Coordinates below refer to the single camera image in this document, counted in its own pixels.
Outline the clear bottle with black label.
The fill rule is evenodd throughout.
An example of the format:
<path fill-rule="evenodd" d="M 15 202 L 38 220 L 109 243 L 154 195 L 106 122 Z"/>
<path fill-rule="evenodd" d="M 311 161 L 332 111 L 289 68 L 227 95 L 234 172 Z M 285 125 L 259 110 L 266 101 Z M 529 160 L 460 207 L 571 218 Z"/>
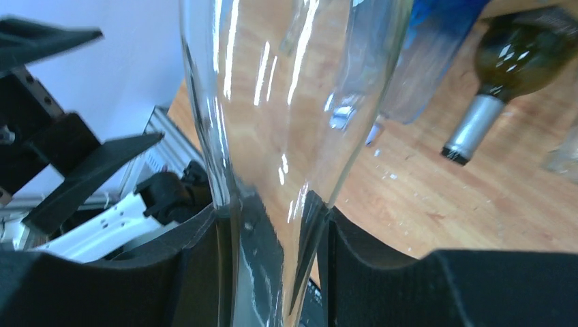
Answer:
<path fill-rule="evenodd" d="M 322 149 L 325 102 L 333 89 L 384 97 L 412 6 L 180 2 L 226 326 L 298 325 L 329 211 L 363 148 L 354 141 Z"/>

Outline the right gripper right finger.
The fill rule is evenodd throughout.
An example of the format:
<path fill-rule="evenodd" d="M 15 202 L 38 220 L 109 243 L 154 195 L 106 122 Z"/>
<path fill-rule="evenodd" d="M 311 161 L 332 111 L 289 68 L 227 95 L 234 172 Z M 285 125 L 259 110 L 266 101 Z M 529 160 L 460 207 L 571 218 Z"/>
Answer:
<path fill-rule="evenodd" d="M 577 255 L 437 249 L 415 259 L 332 210 L 318 248 L 329 326 L 576 326 Z"/>

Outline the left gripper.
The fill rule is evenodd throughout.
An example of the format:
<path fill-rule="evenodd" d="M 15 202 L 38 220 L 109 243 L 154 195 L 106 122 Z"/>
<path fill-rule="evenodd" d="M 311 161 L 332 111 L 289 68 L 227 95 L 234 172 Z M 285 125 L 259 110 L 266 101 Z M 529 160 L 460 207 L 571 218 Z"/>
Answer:
<path fill-rule="evenodd" d="M 103 37 L 100 29 L 62 29 L 17 17 L 1 19 L 1 205 L 47 166 L 64 181 L 22 223 L 56 232 L 117 170 L 157 144 L 162 133 L 100 141 L 76 112 L 65 112 L 21 67 Z"/>

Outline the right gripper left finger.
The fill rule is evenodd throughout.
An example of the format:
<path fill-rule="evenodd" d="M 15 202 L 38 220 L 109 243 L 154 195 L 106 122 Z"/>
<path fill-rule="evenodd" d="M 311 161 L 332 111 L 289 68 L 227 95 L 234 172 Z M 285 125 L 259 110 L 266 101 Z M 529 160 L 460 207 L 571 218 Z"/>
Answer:
<path fill-rule="evenodd" d="M 226 326 L 217 239 L 208 206 L 117 260 L 2 251 L 1 325 Z"/>

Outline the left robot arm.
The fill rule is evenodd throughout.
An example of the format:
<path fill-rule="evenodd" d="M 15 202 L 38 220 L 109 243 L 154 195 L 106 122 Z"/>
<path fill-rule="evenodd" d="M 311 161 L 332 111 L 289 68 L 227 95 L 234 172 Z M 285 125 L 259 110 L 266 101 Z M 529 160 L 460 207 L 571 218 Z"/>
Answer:
<path fill-rule="evenodd" d="M 27 65 L 100 39 L 1 19 L 1 250 L 93 262 L 184 223 L 210 201 L 199 154 L 153 110 L 141 135 L 100 142 Z"/>

